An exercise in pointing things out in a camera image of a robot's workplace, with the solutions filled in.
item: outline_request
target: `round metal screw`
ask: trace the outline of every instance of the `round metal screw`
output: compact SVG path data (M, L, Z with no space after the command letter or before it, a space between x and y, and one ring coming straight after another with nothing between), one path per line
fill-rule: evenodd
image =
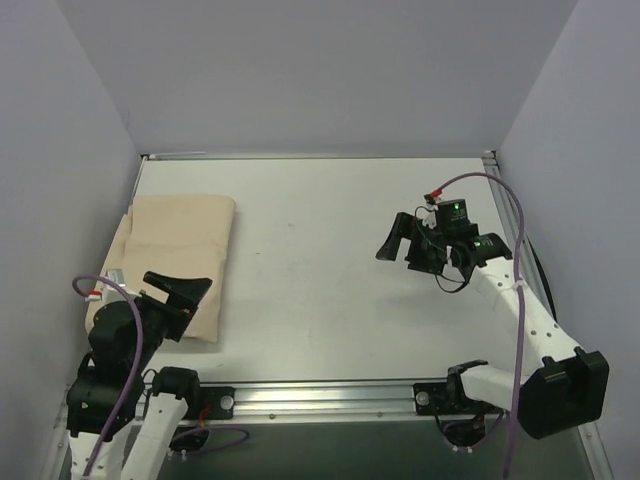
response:
M225 395L220 399L220 407L223 410L231 410L233 408L233 404L234 404L233 397L229 395Z
M416 394L416 403L421 407L429 405L429 394L427 392L418 392Z

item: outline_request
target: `metal frame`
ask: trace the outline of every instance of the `metal frame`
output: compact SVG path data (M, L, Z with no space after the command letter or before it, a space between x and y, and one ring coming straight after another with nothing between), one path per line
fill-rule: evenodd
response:
M140 172L147 161L157 160L213 160L215 157L204 152L187 154L155 154L142 157ZM300 158L299 156L263 156L252 158ZM308 158L338 158L327 155L308 156ZM493 152L485 152L483 157L485 171L500 177L500 170ZM138 184L136 179L132 193L135 195ZM491 189L498 208L500 220L504 226L507 242L513 247L517 232L517 217L509 198L499 186L491 182ZM549 304L542 281L537 271L529 241L522 249L524 275L534 293L545 308ZM328 423L328 422L372 422L372 421L433 421L432 417L418 416L415 413L413 385L415 383L442 382L444 379L415 379L389 381L351 381L351 382L300 382L300 383L239 383L225 384L236 388L234 418L232 420L211 421L207 423L224 424L286 424L286 423ZM144 399L138 404L134 424L140 424L144 408ZM65 453L68 448L66 435L67 407L63 403L60 414L53 427L53 436L49 452L41 471L41 480L59 477ZM184 421L183 425L194 422ZM593 476L596 480L613 479L609 462L596 424L579 427L582 443Z

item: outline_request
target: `gray wall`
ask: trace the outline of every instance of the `gray wall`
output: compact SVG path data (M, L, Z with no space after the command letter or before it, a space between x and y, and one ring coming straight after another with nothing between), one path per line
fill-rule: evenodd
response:
M142 152L497 148L575 0L58 0Z
M640 2L580 0L501 149L560 321L611 364L600 431L638 478Z
M33 478L139 158L54 0L0 0L0 477Z

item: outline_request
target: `beige cloth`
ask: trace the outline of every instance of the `beige cloth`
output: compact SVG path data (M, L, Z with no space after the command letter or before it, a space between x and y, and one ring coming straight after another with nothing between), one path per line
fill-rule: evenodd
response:
M145 272L178 278L209 277L185 337L218 341L218 314L235 202L221 195L136 197L122 217L101 274L122 268L127 287L164 301L166 294L142 282ZM87 332L100 305L87 309Z

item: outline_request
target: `table surface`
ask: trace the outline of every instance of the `table surface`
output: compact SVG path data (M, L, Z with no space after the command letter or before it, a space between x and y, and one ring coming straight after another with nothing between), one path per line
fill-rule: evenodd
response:
M376 261L399 211L480 159L147 162L136 195L224 194L237 202L219 342L165 342L150 367L205 381L442 378L483 358L508 368L514 342L473 289L448 295L402 259ZM503 235L488 181L458 182L481 232Z

